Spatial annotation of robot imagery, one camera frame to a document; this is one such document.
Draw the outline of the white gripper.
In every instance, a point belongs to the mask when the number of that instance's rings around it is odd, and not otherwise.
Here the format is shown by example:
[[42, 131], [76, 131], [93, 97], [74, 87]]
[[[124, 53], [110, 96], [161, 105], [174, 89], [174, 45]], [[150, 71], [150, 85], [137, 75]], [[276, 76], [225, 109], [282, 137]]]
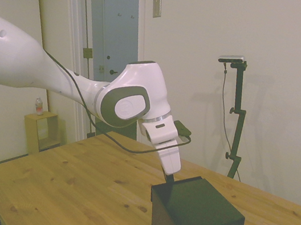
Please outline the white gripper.
[[152, 120], [139, 120], [139, 126], [141, 133], [155, 149], [158, 149], [165, 183], [173, 183], [174, 174], [181, 169], [181, 160], [177, 146], [178, 131], [172, 115]]

